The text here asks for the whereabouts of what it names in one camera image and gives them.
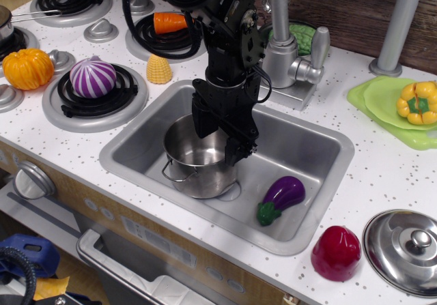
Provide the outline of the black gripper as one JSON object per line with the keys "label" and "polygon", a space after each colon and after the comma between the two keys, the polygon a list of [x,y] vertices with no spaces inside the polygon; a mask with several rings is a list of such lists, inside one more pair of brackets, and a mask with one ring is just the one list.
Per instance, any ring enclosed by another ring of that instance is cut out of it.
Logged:
{"label": "black gripper", "polygon": [[258,101],[258,75],[254,71],[225,82],[207,76],[192,81],[192,116],[201,139],[221,129],[228,135],[225,163],[235,166],[256,150],[258,129],[252,110]]}

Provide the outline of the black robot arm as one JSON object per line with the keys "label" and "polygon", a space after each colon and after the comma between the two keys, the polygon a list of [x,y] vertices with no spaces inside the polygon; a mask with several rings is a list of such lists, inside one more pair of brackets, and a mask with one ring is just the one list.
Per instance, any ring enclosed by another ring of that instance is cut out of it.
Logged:
{"label": "black robot arm", "polygon": [[225,162],[234,166],[256,150],[259,136],[252,110],[266,77],[259,61],[264,43],[254,0],[165,0],[181,10],[189,27],[201,27],[208,53],[204,79],[192,85],[195,131],[204,138],[218,129],[227,135]]}

